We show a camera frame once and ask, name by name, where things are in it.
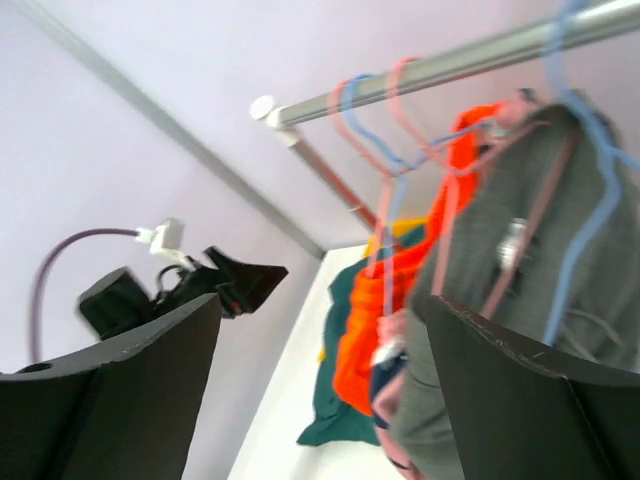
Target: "white plug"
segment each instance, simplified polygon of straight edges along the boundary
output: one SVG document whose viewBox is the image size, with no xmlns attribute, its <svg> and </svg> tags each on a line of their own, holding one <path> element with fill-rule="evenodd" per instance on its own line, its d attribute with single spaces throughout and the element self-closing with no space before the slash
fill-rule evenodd
<svg viewBox="0 0 640 480">
<path fill-rule="evenodd" d="M 137 228 L 136 231 L 138 232 L 136 241 L 150 245 L 149 252 L 151 255 L 164 258 L 170 263 L 178 264 L 189 271 L 196 269 L 187 256 L 180 251 L 184 233 L 184 224 L 180 220 L 167 218 L 154 230 Z"/>
</svg>

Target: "pink hanger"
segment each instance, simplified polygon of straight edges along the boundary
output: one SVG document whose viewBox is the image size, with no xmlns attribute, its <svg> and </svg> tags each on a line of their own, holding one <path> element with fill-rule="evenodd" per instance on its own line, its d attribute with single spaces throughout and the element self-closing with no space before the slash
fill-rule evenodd
<svg viewBox="0 0 640 480">
<path fill-rule="evenodd" d="M 451 249 L 451 240 L 453 235 L 453 226 L 455 223 L 456 210 L 458 206 L 459 200 L 459 192 L 460 187 L 458 184 L 457 177 L 468 175 L 469 173 L 480 170 L 483 173 L 486 173 L 485 167 L 489 166 L 490 162 L 498 156 L 502 151 L 504 151 L 508 146 L 512 145 L 520 138 L 525 136 L 527 133 L 532 131 L 534 128 L 537 128 L 540 125 L 546 125 L 547 122 L 532 122 L 528 126 L 520 131 L 510 135 L 506 140 L 492 138 L 494 143 L 494 147 L 482 155 L 480 158 L 476 159 L 471 165 L 463 169 L 458 169 L 452 165 L 450 165 L 446 159 L 444 158 L 444 146 L 440 148 L 433 148 L 429 145 L 428 140 L 424 137 L 420 130 L 416 128 L 413 123 L 409 120 L 407 115 L 404 113 L 402 105 L 400 103 L 400 98 L 398 96 L 398 85 L 400 83 L 400 78 L 402 76 L 402 71 L 407 63 L 419 60 L 420 57 L 406 57 L 397 62 L 389 75 L 389 87 L 388 91 L 390 93 L 389 101 L 391 112 L 400 124 L 401 127 L 411 135 L 416 142 L 420 145 L 420 147 L 424 150 L 425 154 L 428 158 L 436 161 L 440 166 L 445 169 L 446 177 L 445 182 L 447 182 L 447 198 L 445 204 L 445 212 L 443 219 L 443 227 L 442 227 L 442 235 L 440 240 L 440 246 L 438 248 L 438 257 L 436 259 L 436 268 L 433 277 L 433 284 L 431 287 L 432 295 L 442 295 L 442 290 L 444 288 L 444 280 L 447 272 L 447 264 L 449 261 L 449 251 Z M 516 117 L 524 116 L 524 112 L 513 111 L 513 109 L 509 109 L 509 104 L 505 104 L 505 112 L 503 113 L 503 117 L 507 122 L 514 122 L 514 119 L 517 120 Z"/>
<path fill-rule="evenodd" d="M 380 195 L 380 203 L 378 206 L 378 215 L 376 218 L 375 232 L 373 237 L 373 244 L 369 260 L 367 262 L 366 275 L 371 277 L 374 272 L 374 266 L 377 259 L 377 253 L 382 245 L 382 235 L 386 226 L 387 216 L 389 212 L 389 203 L 393 195 L 393 172 L 385 167 L 368 149 L 360 142 L 349 130 L 344 123 L 342 116 L 339 115 L 340 97 L 344 87 L 349 81 L 345 80 L 340 82 L 329 95 L 328 110 L 329 118 L 331 119 L 336 131 L 351 144 L 353 148 L 362 156 L 369 165 L 375 168 L 382 175 L 382 191 Z M 402 246 L 394 239 L 395 248 L 402 249 Z"/>
<path fill-rule="evenodd" d="M 442 229 L 442 241 L 438 250 L 438 258 L 436 259 L 436 269 L 431 286 L 432 295 L 441 295 L 444 285 L 444 277 L 447 271 L 447 263 L 449 260 L 449 250 L 451 246 L 451 235 L 453 232 L 453 223 L 456 216 L 456 207 L 458 205 L 458 197 L 460 195 L 460 186 L 458 185 L 458 179 L 451 173 L 451 167 L 444 157 L 446 145 L 438 148 L 433 148 L 429 145 L 429 141 L 422 135 L 420 130 L 416 128 L 404 113 L 402 104 L 400 103 L 400 97 L 398 96 L 398 85 L 402 77 L 402 71 L 407 63 L 420 60 L 420 57 L 405 57 L 397 62 L 391 69 L 389 74 L 389 81 L 387 86 L 387 98 L 389 99 L 389 106 L 391 113 L 405 131 L 411 135 L 414 140 L 420 145 L 420 148 L 424 151 L 427 159 L 434 160 L 440 166 L 445 167 L 447 174 L 445 182 L 447 185 L 447 199 L 445 204 L 445 214 L 443 220 Z"/>
</svg>

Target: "blue hanger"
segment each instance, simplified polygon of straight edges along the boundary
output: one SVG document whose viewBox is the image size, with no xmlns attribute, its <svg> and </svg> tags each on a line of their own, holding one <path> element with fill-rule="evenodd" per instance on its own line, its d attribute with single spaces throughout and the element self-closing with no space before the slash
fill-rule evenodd
<svg viewBox="0 0 640 480">
<path fill-rule="evenodd" d="M 344 112 L 344 117 L 349 126 L 358 134 L 368 139 L 373 143 L 376 148 L 382 153 L 382 155 L 389 162 L 390 170 L 396 178 L 396 188 L 391 197 L 391 204 L 389 205 L 388 225 L 393 225 L 398 217 L 400 206 L 404 201 L 404 197 L 408 190 L 408 181 L 402 171 L 405 169 L 414 170 L 420 164 L 420 161 L 410 164 L 400 158 L 389 147 L 389 145 L 382 140 L 376 134 L 365 129 L 358 121 L 355 112 L 353 111 L 353 97 L 355 96 L 358 84 L 365 78 L 372 77 L 371 74 L 362 74 L 354 77 L 347 84 L 342 97 L 341 108 Z M 383 258 L 384 258 L 384 306 L 383 314 L 390 316 L 393 313 L 393 241 L 391 231 L 385 226 L 383 230 Z"/>
<path fill-rule="evenodd" d="M 571 20 L 576 13 L 584 8 L 584 0 L 568 0 L 558 13 L 555 25 L 545 46 L 544 65 L 549 84 L 554 93 L 567 108 L 580 120 L 591 141 L 598 150 L 598 170 L 606 184 L 605 193 L 587 221 L 580 227 L 565 253 L 558 275 L 558 285 L 551 305 L 549 321 L 544 333 L 543 342 L 553 345 L 558 336 L 558 330 L 563 314 L 567 307 L 569 287 L 575 265 L 584 249 L 609 219 L 620 202 L 620 181 L 615 173 L 615 160 L 625 165 L 640 169 L 640 164 L 627 153 L 613 145 L 613 141 L 606 127 L 585 102 L 567 86 L 564 77 L 562 60 L 562 42 L 571 26 Z"/>
</svg>

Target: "metal rod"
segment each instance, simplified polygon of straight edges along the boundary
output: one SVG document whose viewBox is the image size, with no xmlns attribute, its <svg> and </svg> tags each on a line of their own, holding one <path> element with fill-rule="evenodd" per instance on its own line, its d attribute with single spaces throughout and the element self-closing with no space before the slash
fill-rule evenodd
<svg viewBox="0 0 640 480">
<path fill-rule="evenodd" d="M 289 238 L 316 258 L 322 258 L 325 249 L 318 245 L 290 218 L 257 192 L 246 180 L 229 168 L 215 153 L 198 140 L 191 132 L 167 113 L 158 103 L 145 94 L 120 70 L 108 62 L 100 53 L 78 37 L 66 25 L 33 0 L 13 0 L 13 3 L 42 30 L 52 37 L 81 64 L 142 113 L 162 132 L 176 141 L 194 156 L 210 172 L 225 182 Z"/>
<path fill-rule="evenodd" d="M 291 150 L 300 157 L 309 168 L 315 171 L 320 178 L 325 179 L 334 193 L 345 203 L 349 211 L 356 214 L 362 223 L 373 230 L 376 225 L 376 215 L 358 197 L 353 190 L 335 173 L 322 159 L 322 156 L 311 146 L 309 142 L 301 138 L 291 146 Z"/>
<path fill-rule="evenodd" d="M 400 95 L 459 80 L 541 56 L 551 23 L 539 22 L 490 37 L 406 66 Z M 565 38 L 564 48 L 574 48 L 640 28 L 640 0 L 614 0 L 576 15 Z M 387 73 L 364 80 L 358 86 L 353 106 L 360 107 L 385 99 Z M 328 95 L 284 107 L 279 122 L 292 126 L 328 115 Z"/>
</svg>

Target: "hanging clothes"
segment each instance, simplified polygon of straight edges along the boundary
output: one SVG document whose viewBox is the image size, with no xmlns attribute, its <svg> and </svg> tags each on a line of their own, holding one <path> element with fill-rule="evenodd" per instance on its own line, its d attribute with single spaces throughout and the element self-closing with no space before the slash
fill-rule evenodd
<svg viewBox="0 0 640 480">
<path fill-rule="evenodd" d="M 399 237 L 405 247 L 424 240 L 424 228 L 414 228 Z M 371 418 L 343 402 L 333 390 L 338 344 L 344 335 L 351 311 L 349 295 L 354 278 L 366 267 L 362 259 L 336 275 L 329 286 L 332 306 L 325 320 L 323 331 L 324 355 L 318 367 L 313 392 L 314 419 L 298 438 L 300 445 L 319 446 L 333 441 L 354 441 L 378 445 Z"/>
<path fill-rule="evenodd" d="M 468 128 L 496 113 L 499 104 L 478 106 L 461 114 L 455 131 Z M 482 145 L 476 132 L 470 132 L 454 141 L 450 147 L 450 164 L 465 168 L 477 158 Z M 477 188 L 479 174 L 470 173 L 457 177 L 459 185 L 458 211 L 465 208 Z M 431 247 L 440 236 L 444 207 L 447 198 L 446 184 L 440 188 L 438 196 L 427 216 L 425 240 L 419 245 L 407 248 L 394 255 L 393 310 L 404 305 L 405 296 L 415 282 L 416 273 Z M 372 277 L 360 272 L 355 279 L 351 294 L 351 314 L 347 322 L 347 332 L 340 340 L 336 374 L 333 387 L 338 396 L 358 411 L 371 415 L 369 384 L 371 377 L 371 356 L 378 346 L 376 334 L 377 319 L 382 316 L 384 300 L 384 262 L 377 262 Z"/>
<path fill-rule="evenodd" d="M 582 134 L 534 241 L 493 315 L 493 321 L 540 341 L 564 252 L 605 187 L 597 152 L 566 107 L 543 108 L 527 121 L 550 125 L 533 130 L 505 150 L 473 203 L 458 217 L 443 296 L 481 311 L 496 269 L 508 257 L 517 226 L 526 218 L 556 152 L 578 129 Z M 576 266 L 571 303 L 555 346 L 608 366 L 632 369 L 640 339 L 640 225 L 635 187 L 620 167 L 616 173 L 622 185 L 621 201 Z M 430 296 L 434 258 L 426 261 L 410 300 L 409 361 L 391 434 L 423 474 L 455 480 L 464 475 L 424 325 L 426 318 L 437 315 L 425 301 Z"/>
</svg>

